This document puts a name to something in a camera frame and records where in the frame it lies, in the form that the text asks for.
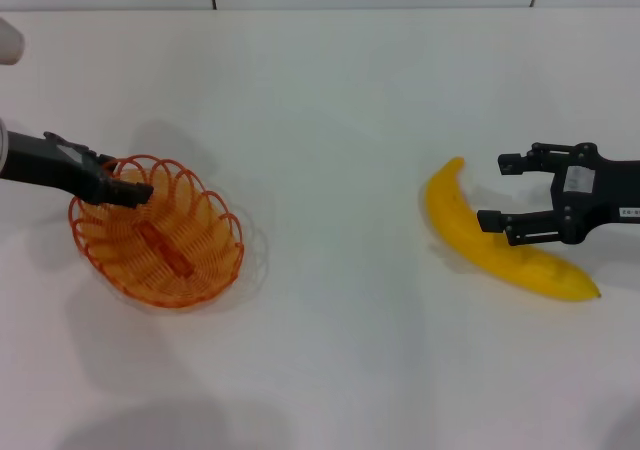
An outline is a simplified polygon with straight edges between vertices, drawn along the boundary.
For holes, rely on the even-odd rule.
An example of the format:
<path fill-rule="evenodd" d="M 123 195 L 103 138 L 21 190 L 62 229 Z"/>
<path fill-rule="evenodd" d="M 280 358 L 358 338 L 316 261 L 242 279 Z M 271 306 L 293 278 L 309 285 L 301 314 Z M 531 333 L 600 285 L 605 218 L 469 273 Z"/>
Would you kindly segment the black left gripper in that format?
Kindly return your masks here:
<path fill-rule="evenodd" d="M 7 134 L 5 179 L 65 191 L 90 204 L 136 208 L 154 187 L 115 178 L 104 168 L 112 157 L 46 132 L 43 138 Z"/>

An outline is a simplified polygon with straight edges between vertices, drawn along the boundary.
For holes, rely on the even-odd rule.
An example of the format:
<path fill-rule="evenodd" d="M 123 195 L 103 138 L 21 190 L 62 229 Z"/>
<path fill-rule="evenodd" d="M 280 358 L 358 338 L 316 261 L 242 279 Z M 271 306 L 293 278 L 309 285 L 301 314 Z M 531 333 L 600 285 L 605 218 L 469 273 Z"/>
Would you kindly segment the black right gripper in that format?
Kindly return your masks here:
<path fill-rule="evenodd" d="M 501 154 L 497 162 L 502 175 L 556 173 L 551 186 L 553 210 L 477 212 L 481 230 L 504 234 L 511 246 L 550 242 L 577 245 L 599 226 L 639 222 L 637 160 L 609 160 L 600 155 L 594 143 L 569 146 L 536 142 L 524 155 Z"/>

